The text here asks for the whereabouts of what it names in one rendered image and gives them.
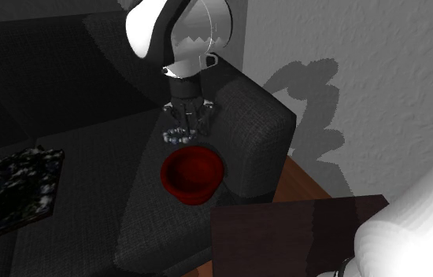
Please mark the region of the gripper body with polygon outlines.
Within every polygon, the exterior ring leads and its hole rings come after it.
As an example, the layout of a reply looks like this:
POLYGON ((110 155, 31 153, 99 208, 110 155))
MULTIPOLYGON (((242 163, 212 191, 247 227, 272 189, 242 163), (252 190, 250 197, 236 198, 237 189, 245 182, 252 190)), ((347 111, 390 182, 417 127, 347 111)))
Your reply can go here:
POLYGON ((198 112, 203 106, 201 76, 194 75, 187 78, 169 77, 170 106, 179 109, 182 104, 198 112))

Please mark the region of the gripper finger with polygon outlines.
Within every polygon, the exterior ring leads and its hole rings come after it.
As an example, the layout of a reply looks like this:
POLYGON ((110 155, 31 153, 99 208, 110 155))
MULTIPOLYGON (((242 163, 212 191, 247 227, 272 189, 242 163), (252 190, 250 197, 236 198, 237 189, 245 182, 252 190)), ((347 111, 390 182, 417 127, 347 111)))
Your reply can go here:
POLYGON ((174 107, 174 105, 169 102, 167 104, 165 104, 162 107, 163 112, 169 116, 169 118, 172 120, 172 122, 175 124, 174 129, 176 131, 180 131, 182 134, 186 134, 187 133, 187 128, 185 127, 185 125, 182 123, 182 116, 180 115, 179 111, 177 110, 177 108, 174 107))
POLYGON ((210 119, 215 112, 215 103, 210 100, 203 100, 202 106, 197 109, 196 121, 194 129, 200 135, 209 135, 210 133, 210 119))

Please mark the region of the red bowl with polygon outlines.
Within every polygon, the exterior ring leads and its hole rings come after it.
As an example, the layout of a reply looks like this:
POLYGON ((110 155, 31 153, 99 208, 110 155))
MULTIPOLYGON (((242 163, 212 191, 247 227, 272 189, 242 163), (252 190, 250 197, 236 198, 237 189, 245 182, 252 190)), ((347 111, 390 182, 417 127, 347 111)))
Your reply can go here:
POLYGON ((224 163, 212 150, 186 146, 162 163, 162 186, 185 205, 202 205, 216 192, 224 177, 224 163))

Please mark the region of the dark grey sofa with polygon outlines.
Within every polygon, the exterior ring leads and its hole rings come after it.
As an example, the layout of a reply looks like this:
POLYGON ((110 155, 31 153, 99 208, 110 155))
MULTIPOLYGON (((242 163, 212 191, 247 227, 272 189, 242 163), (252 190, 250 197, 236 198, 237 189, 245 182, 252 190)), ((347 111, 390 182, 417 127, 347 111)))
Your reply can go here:
POLYGON ((0 277, 180 277, 211 257, 210 210, 270 202, 295 115, 226 61, 202 73, 215 105, 199 144, 225 175, 203 205, 161 184, 167 78, 137 58, 124 12, 0 22, 0 157, 63 150, 51 216, 0 236, 0 277))

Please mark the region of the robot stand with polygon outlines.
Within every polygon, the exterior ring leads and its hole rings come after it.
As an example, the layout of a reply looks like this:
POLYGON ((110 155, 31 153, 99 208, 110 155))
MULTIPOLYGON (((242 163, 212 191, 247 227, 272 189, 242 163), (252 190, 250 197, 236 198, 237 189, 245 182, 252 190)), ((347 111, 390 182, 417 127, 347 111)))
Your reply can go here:
POLYGON ((353 256, 383 195, 222 206, 211 211, 213 277, 317 277, 353 256))

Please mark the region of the black white speckled flat block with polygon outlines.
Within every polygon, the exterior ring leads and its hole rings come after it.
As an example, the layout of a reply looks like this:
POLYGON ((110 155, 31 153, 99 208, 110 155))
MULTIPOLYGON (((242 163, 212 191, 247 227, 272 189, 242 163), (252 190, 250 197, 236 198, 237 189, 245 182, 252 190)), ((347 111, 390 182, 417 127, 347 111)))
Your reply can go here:
POLYGON ((0 236, 53 214, 64 159, 42 146, 0 158, 0 236))

